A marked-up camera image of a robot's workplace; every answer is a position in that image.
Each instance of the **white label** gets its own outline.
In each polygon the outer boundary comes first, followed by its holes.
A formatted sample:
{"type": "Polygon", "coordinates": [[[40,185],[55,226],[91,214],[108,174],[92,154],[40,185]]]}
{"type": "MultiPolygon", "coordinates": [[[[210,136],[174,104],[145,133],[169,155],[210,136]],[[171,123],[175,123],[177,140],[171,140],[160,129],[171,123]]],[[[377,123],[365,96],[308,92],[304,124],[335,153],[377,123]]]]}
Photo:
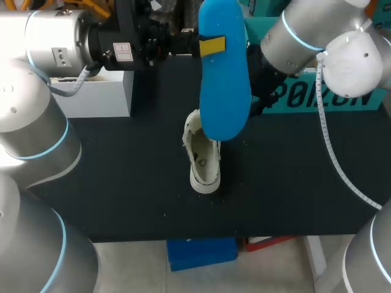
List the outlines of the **white label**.
{"type": "Polygon", "coordinates": [[[132,53],[116,53],[115,57],[118,62],[133,61],[132,53]]]}
{"type": "Polygon", "coordinates": [[[132,49],[129,43],[113,43],[113,47],[118,62],[133,61],[132,49]]]}
{"type": "Polygon", "coordinates": [[[151,6],[153,11],[157,11],[161,8],[161,5],[156,0],[151,1],[151,6]]]}

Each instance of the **black table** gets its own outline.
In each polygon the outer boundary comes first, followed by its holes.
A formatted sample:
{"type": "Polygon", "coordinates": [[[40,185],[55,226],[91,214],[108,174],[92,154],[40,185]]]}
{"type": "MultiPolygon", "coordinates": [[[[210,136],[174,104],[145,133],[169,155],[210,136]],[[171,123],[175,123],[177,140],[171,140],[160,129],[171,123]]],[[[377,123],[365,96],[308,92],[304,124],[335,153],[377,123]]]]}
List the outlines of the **black table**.
{"type": "MultiPolygon", "coordinates": [[[[317,113],[252,118],[222,144],[217,195],[194,192],[181,137],[200,75],[187,57],[169,59],[158,75],[136,73],[133,116],[71,119],[83,145],[79,165],[32,191],[95,242],[349,234],[376,212],[338,177],[317,113]]],[[[390,118],[383,109],[326,115],[342,168],[384,204],[390,118]]]]}

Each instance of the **teal sign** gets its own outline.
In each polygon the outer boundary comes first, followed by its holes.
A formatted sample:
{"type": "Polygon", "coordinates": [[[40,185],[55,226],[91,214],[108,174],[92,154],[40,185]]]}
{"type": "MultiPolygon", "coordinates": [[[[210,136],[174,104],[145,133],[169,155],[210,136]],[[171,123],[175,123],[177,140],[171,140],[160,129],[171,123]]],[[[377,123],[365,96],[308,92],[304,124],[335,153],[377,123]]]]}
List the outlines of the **teal sign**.
{"type": "MultiPolygon", "coordinates": [[[[361,98],[344,98],[334,94],[323,85],[323,106],[326,112],[377,110],[386,95],[385,90],[376,89],[361,98]]],[[[303,73],[300,78],[287,79],[277,89],[279,101],[263,113],[317,112],[315,73],[303,73]]]]}
{"type": "MultiPolygon", "coordinates": [[[[263,36],[274,25],[278,18],[246,18],[246,30],[250,43],[260,43],[263,36]]],[[[315,70],[302,73],[300,77],[288,78],[277,89],[279,101],[266,114],[317,112],[315,93],[315,70]]],[[[387,91],[375,89],[361,98],[344,98],[331,92],[323,85],[323,105],[326,112],[377,110],[387,91]]]]}

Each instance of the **tiled floor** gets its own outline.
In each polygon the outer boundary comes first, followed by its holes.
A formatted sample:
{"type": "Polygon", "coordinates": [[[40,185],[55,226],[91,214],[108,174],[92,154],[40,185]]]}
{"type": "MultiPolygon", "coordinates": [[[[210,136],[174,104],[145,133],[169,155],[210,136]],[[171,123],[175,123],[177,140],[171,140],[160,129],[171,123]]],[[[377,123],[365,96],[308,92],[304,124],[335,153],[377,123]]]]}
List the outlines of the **tiled floor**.
{"type": "Polygon", "coordinates": [[[166,242],[95,245],[103,269],[101,293],[310,293],[312,275],[302,239],[259,251],[241,251],[233,262],[171,272],[166,242]]]}

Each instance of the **cable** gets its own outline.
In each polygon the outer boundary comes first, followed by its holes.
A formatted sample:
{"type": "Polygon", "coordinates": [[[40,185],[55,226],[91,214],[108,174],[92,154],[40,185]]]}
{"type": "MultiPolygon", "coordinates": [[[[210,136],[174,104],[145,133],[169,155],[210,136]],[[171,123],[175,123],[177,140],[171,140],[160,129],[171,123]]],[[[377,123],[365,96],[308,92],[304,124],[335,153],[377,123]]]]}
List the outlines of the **cable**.
{"type": "Polygon", "coordinates": [[[330,158],[332,163],[334,164],[335,169],[337,170],[338,174],[341,176],[341,179],[343,182],[346,183],[346,185],[356,194],[358,195],[363,201],[374,207],[375,209],[382,209],[382,206],[378,203],[375,203],[373,200],[368,198],[365,194],[363,194],[361,191],[358,190],[356,186],[353,185],[353,183],[349,180],[349,178],[345,175],[343,172],[340,164],[338,163],[338,160],[335,156],[334,150],[332,149],[330,137],[329,137],[329,130],[327,129],[327,123],[326,123],[326,115],[324,114],[324,107],[323,107],[323,97],[322,97],[322,68],[323,68],[323,59],[322,57],[318,57],[318,68],[316,69],[316,100],[318,102],[318,112],[319,112],[319,118],[320,118],[320,124],[322,126],[322,132],[323,132],[323,138],[324,142],[326,144],[327,150],[329,152],[330,158]]]}
{"type": "Polygon", "coordinates": [[[66,97],[74,96],[75,94],[78,93],[78,91],[80,90],[84,81],[87,80],[90,73],[91,73],[91,71],[87,70],[87,66],[85,66],[84,69],[82,70],[82,72],[80,73],[78,79],[76,80],[75,86],[69,92],[59,90],[59,89],[52,87],[52,86],[49,86],[49,89],[52,93],[55,93],[56,95],[59,95],[59,96],[66,96],[66,97]]]}

